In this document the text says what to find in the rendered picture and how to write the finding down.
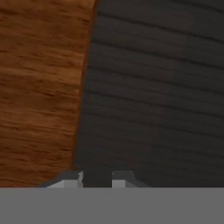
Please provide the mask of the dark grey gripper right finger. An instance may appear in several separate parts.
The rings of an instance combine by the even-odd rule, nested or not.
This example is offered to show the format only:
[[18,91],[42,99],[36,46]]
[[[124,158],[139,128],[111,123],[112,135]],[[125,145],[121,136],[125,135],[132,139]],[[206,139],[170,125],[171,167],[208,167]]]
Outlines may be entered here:
[[113,188],[135,188],[148,187],[144,182],[136,179],[133,171],[113,171],[112,172]]

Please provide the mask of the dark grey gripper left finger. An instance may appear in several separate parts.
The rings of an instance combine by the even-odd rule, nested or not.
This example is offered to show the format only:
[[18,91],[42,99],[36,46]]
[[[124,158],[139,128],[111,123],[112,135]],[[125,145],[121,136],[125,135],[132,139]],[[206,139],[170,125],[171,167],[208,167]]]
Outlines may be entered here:
[[64,171],[58,177],[41,184],[45,188],[82,188],[82,171]]

